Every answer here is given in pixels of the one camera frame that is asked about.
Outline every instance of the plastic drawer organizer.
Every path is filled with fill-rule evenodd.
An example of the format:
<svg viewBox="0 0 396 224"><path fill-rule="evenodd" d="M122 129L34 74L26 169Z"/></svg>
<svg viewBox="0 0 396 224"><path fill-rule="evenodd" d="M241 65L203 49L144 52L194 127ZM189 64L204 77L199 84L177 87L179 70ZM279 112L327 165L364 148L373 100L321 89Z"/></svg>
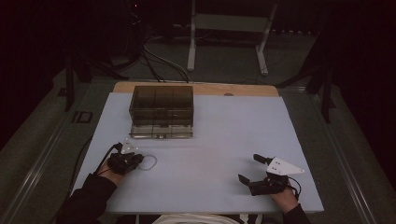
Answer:
<svg viewBox="0 0 396 224"><path fill-rule="evenodd" d="M134 138L192 137L192 86L136 86L129 112Z"/></svg>

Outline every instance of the floor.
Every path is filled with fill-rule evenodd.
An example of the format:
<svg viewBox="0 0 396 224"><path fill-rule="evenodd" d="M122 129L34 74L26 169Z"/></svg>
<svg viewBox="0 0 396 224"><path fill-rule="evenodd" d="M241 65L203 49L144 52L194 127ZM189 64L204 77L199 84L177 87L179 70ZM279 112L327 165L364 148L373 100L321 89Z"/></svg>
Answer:
<svg viewBox="0 0 396 224"><path fill-rule="evenodd" d="M271 33L264 54L269 76L260 74L254 41L248 37L198 40L195 82L275 85L296 75L315 42L310 35ZM147 48L186 68L189 40L152 38ZM183 81L174 69L152 63L157 74L169 81ZM84 153L100 118L106 98L117 80L92 70L91 83L76 81L76 101L64 112L64 72L54 78L54 88L23 123L0 154L1 223L51 223L69 193ZM140 60L120 74L132 81L155 80ZM313 223L392 223L396 220L396 195L383 174L361 130L336 86L331 123L319 113L320 95L308 95L309 78L278 89L317 184L324 212L309 214ZM88 123L73 121L76 113L92 113ZM280 214L266 214L281 220ZM118 216L104 214L103 223Z"/></svg>

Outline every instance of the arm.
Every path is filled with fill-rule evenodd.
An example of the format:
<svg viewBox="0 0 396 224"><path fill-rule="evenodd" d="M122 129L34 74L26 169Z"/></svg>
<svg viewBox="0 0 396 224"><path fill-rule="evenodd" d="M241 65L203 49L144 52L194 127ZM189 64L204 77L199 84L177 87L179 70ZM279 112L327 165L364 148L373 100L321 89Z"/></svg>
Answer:
<svg viewBox="0 0 396 224"><path fill-rule="evenodd" d="M106 162L98 174L89 174L82 188L74 191L56 223L98 223L96 219L105 212L107 200L123 179L123 175L108 170Z"/></svg>
<svg viewBox="0 0 396 224"><path fill-rule="evenodd" d="M280 210L284 215L285 223L288 224L310 224L308 217L306 216L303 208L298 203L293 191L289 188L285 188L278 194L271 194L271 198L279 206Z"/></svg>

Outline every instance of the white table surface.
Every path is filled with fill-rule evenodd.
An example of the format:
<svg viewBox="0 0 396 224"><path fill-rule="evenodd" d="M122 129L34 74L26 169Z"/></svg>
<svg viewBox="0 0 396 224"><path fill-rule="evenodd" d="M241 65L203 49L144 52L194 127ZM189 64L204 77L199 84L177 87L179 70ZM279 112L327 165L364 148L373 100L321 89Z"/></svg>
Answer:
<svg viewBox="0 0 396 224"><path fill-rule="evenodd" d="M81 188L108 149L131 131L131 93L110 93L74 189ZM281 97L194 95L194 137L135 139L158 163L129 173L107 202L119 214L239 214L278 211L269 196L251 196L238 174L265 178L253 154L278 157L305 170L291 175L302 186L305 212L323 211L311 172ZM143 161L150 166L152 158Z"/></svg>

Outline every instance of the black sleeve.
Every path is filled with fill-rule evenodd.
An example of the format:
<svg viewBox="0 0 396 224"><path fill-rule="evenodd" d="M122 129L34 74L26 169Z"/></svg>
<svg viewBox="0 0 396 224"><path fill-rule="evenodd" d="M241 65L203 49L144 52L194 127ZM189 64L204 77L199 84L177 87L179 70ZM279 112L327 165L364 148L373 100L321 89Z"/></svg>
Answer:
<svg viewBox="0 0 396 224"><path fill-rule="evenodd" d="M66 201L56 223L99 223L96 219L105 212L107 200L116 188L109 179L89 174L82 188Z"/></svg>
<svg viewBox="0 0 396 224"><path fill-rule="evenodd" d="M284 218L288 224L311 224L300 204L291 209Z"/></svg>

